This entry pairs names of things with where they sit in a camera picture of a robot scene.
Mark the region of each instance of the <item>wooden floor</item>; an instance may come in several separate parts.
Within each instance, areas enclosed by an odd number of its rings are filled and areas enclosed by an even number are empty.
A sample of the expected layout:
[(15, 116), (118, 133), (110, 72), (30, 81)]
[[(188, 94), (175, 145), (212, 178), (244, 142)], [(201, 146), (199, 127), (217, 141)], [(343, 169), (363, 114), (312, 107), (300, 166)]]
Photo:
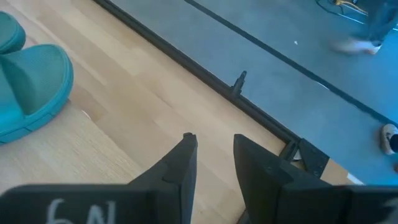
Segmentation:
[(27, 44), (62, 46), (73, 61), (70, 99), (142, 170), (185, 132), (198, 136), (193, 223), (234, 223), (244, 209), (233, 134), (279, 153), (284, 143), (90, 0), (0, 0)]

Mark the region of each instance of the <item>white sneaker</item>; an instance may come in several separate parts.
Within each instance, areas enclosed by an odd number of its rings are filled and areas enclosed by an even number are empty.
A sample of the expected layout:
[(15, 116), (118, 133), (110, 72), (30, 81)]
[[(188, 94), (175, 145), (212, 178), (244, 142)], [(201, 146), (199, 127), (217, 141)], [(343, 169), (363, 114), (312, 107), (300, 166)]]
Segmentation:
[(390, 145), (391, 137), (395, 134), (398, 134), (398, 128), (392, 124), (386, 124), (381, 128), (380, 131), (381, 147), (383, 148), (383, 151), (387, 155), (392, 155), (396, 153), (391, 149)]
[(344, 52), (346, 54), (368, 53), (374, 55), (377, 54), (380, 48), (381, 45), (375, 47), (370, 41), (356, 39), (349, 39), (335, 44), (335, 49), (337, 51)]

